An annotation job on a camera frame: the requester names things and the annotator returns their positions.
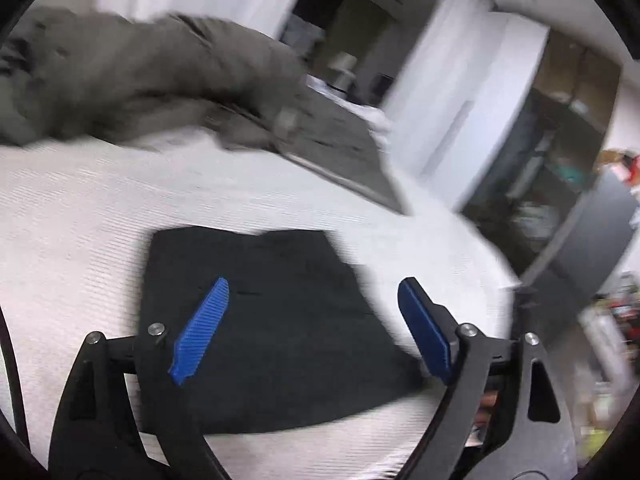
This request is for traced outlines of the black pants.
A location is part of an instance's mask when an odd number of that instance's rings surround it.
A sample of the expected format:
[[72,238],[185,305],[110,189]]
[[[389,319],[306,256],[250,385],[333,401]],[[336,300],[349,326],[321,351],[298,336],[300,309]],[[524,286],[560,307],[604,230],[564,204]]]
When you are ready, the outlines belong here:
[[325,232],[155,232],[141,324],[181,330],[218,278],[230,304],[184,385],[204,434],[333,422],[424,387],[418,360],[394,343]]

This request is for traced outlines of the white sheer curtain right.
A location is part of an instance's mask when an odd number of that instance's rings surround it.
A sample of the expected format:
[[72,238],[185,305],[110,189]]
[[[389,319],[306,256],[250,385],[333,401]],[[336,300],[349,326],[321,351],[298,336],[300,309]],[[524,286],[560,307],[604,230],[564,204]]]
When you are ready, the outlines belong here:
[[492,0],[437,0],[384,100],[383,110],[395,127],[409,118],[422,91],[438,83],[436,73],[441,68],[452,67],[450,58],[461,53],[471,40],[472,28],[493,4]]

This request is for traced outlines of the dark glass shelf cabinet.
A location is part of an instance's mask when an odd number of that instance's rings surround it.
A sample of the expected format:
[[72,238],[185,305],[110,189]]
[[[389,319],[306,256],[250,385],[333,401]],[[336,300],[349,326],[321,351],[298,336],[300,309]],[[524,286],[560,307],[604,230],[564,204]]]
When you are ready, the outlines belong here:
[[462,209],[524,274],[592,180],[622,70],[552,30],[518,117]]

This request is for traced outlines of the white chair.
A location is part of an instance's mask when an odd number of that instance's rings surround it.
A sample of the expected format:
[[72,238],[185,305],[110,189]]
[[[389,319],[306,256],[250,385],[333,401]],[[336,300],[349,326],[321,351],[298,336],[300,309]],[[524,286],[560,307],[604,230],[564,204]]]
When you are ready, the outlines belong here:
[[346,92],[356,79],[354,68],[358,60],[347,52],[341,52],[329,62],[330,72],[328,84],[331,88]]

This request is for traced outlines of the dark grey duvet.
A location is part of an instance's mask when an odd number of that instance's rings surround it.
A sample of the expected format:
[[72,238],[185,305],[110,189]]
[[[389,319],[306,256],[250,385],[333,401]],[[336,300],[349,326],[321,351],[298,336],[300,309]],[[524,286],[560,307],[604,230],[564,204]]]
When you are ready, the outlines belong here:
[[37,6],[3,41],[3,144],[92,136],[134,145],[190,127],[404,211],[369,124],[310,88],[296,53],[257,30],[184,14],[133,22]]

